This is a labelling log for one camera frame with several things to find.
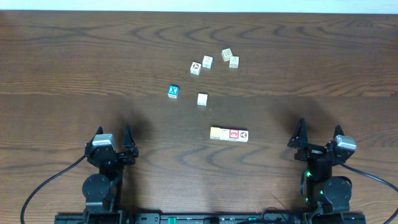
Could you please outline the wooden O block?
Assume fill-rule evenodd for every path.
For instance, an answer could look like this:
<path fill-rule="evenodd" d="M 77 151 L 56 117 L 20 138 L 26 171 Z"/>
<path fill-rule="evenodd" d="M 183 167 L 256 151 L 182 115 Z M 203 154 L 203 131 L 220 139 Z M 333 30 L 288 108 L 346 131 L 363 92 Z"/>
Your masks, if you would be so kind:
<path fill-rule="evenodd" d="M 249 133 L 248 131 L 245 130 L 239 130 L 239 138 L 238 141 L 239 142 L 247 142 L 249 138 Z"/>

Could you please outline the green edged wooden block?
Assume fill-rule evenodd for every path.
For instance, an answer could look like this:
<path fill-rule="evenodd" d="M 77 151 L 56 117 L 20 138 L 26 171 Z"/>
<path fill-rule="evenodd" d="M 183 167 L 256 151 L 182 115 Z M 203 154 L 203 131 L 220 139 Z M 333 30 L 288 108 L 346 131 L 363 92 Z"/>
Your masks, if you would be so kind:
<path fill-rule="evenodd" d="M 229 129 L 221 128 L 220 129 L 219 140 L 228 141 L 229 140 L 229 132 L 230 132 Z"/>

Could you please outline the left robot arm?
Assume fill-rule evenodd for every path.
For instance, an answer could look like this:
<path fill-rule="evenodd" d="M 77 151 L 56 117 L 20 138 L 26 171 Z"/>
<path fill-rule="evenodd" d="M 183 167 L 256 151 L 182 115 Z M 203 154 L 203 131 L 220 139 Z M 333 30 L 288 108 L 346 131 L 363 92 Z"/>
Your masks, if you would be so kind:
<path fill-rule="evenodd" d="M 123 152 L 117 152 L 112 134 L 99 127 L 85 147 L 87 161 L 99 169 L 83 183 L 86 198 L 83 223 L 133 223 L 134 217 L 121 207 L 123 172 L 136 163 L 139 151 L 129 126 L 123 137 Z"/>

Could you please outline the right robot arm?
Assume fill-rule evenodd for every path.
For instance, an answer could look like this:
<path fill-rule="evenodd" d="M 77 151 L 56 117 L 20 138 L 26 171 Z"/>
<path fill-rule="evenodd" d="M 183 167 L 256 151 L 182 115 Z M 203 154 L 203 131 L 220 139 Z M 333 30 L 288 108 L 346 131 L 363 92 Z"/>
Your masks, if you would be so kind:
<path fill-rule="evenodd" d="M 343 223 L 343 213 L 349 211 L 352 181 L 345 176 L 334 176 L 334 166 L 345 163 L 357 145 L 346 136 L 340 125 L 335 127 L 333 139 L 326 145 L 308 141 L 307 125 L 302 118 L 287 146 L 297 152 L 294 159 L 306 162 L 302 174 L 300 193 L 305 197 L 310 211 L 302 215 L 303 223 Z"/>

